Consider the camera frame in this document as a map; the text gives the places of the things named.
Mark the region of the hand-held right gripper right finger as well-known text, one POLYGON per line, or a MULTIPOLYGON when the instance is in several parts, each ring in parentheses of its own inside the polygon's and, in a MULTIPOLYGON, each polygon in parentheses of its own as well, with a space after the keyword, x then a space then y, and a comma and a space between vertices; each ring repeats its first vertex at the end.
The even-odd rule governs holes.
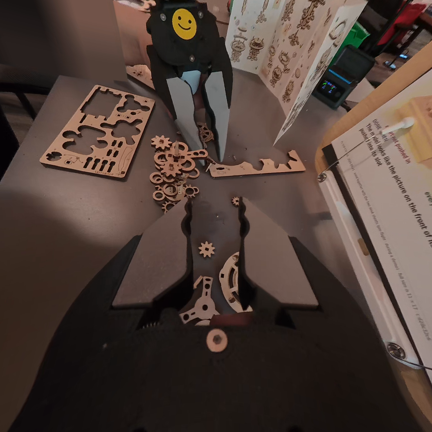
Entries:
POLYGON ((243 310, 265 303, 293 309, 319 305, 289 235, 249 199, 241 197, 238 297, 243 310))

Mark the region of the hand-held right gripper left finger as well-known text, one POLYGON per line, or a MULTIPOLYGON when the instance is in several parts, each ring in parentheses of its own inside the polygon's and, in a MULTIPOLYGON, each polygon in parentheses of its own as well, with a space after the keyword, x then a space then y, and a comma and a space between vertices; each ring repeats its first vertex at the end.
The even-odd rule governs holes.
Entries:
POLYGON ((192 200, 182 199, 145 230, 114 308, 182 309, 193 296, 192 200))

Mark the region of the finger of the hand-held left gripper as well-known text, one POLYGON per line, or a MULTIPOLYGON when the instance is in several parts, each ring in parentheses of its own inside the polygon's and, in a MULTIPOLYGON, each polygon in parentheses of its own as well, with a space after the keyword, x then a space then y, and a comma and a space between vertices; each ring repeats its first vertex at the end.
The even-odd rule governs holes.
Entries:
POLYGON ((166 80, 175 114, 173 118, 190 150, 204 150, 195 122, 195 105, 190 85, 179 77, 166 80))
POLYGON ((231 70, 213 71, 203 84, 203 99, 211 120, 220 162, 225 155, 231 104, 231 70))

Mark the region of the wooden gear shaft assembly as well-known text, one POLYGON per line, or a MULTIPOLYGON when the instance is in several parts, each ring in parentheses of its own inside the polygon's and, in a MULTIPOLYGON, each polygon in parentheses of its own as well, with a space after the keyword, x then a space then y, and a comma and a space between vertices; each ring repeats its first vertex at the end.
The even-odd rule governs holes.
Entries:
POLYGON ((207 160, 208 152, 205 149, 190 150, 186 143, 171 142, 165 136, 152 138, 151 145, 155 149, 156 168, 149 176, 155 187, 153 200, 167 213, 182 199, 194 198, 199 194, 199 188, 188 184, 188 181, 199 177, 197 161, 207 160))

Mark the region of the wooden ship wheel part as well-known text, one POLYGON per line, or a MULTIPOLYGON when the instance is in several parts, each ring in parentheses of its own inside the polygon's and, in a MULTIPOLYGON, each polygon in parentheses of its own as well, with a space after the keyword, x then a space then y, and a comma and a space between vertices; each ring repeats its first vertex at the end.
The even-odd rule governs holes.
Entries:
POLYGON ((207 127, 205 122, 197 122, 199 136, 204 147, 207 147, 209 142, 214 140, 213 132, 207 127))

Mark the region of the wooden sheet remnant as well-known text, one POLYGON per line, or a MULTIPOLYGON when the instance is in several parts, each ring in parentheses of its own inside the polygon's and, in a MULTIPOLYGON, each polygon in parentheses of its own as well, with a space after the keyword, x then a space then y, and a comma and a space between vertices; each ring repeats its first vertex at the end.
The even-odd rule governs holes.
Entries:
POLYGON ((127 74, 151 89, 155 89, 150 69, 145 64, 126 66, 127 74))

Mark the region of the wooden sheet offcut strip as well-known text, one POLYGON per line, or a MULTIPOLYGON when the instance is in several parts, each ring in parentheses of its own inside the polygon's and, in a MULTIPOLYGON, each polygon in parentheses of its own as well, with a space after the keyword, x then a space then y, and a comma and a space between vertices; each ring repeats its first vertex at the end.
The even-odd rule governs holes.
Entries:
POLYGON ((289 151, 287 157, 288 161, 284 164, 275 163, 272 159, 259 159, 262 164, 260 169, 254 168, 253 165, 248 162, 242 162, 238 165, 211 163, 207 170, 210 172, 212 178, 286 174, 305 171, 305 166, 296 151, 289 151))

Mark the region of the white sheet holder bar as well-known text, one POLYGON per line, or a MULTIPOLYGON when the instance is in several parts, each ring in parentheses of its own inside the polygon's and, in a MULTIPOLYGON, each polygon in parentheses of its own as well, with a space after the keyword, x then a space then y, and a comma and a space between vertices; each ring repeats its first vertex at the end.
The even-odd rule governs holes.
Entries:
POLYGON ((420 364, 336 179, 330 171, 326 175, 325 181, 318 184, 380 337, 385 347, 388 342, 397 343, 406 351, 409 361, 420 364))

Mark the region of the folded instruction booklet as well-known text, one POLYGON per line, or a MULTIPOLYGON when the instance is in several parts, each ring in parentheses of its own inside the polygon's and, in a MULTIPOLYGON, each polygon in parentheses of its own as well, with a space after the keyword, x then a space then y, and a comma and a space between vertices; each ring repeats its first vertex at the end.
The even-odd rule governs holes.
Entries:
POLYGON ((360 16, 364 0, 235 0, 226 35, 233 68, 259 76, 291 127, 360 16))

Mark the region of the printed instruction sheet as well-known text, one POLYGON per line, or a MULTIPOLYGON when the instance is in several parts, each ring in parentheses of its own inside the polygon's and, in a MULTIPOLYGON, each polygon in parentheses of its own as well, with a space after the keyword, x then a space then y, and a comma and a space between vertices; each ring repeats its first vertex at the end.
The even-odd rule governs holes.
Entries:
POLYGON ((431 367, 431 70, 323 152, 330 165, 404 117, 413 117, 414 125, 361 144, 329 171, 420 364, 431 367))

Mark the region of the punched wooden part sheet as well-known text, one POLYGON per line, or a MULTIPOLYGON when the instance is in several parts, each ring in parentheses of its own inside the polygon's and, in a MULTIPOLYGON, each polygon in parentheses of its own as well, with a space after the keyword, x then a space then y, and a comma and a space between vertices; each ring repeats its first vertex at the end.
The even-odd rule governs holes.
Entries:
POLYGON ((40 162, 124 178, 154 105, 148 97, 95 85, 40 162))

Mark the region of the black device with display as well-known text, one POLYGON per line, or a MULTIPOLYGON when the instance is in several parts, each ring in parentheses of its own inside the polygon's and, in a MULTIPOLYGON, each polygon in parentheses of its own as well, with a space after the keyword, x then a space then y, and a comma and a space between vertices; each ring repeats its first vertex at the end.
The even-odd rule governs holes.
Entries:
POLYGON ((319 79, 312 95, 336 110, 372 69, 375 58, 347 45, 319 79))

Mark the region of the instruction sheet on stand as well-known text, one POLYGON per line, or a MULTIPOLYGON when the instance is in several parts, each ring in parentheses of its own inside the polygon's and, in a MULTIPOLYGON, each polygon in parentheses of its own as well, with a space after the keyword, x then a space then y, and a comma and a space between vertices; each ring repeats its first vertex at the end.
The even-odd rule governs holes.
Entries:
MULTIPOLYGON (((411 60, 384 81, 378 88, 359 102, 345 116, 337 121, 324 135, 315 154, 315 169, 318 174, 324 171, 327 160, 323 149, 333 140, 348 131, 359 121, 385 104, 432 67, 432 43, 429 42, 411 60)), ((427 384, 423 369, 413 369, 403 365, 385 348, 387 357, 402 390, 403 397, 422 431, 431 431, 431 385, 427 384)))

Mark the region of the green storage bin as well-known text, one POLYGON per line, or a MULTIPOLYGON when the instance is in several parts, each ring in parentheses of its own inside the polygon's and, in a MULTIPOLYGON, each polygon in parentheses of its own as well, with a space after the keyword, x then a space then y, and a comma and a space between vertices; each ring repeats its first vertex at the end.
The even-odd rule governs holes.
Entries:
POLYGON ((337 61, 345 46, 352 45, 358 48, 369 35, 370 33, 358 21, 356 21, 343 40, 339 50, 332 59, 331 64, 334 64, 337 61))

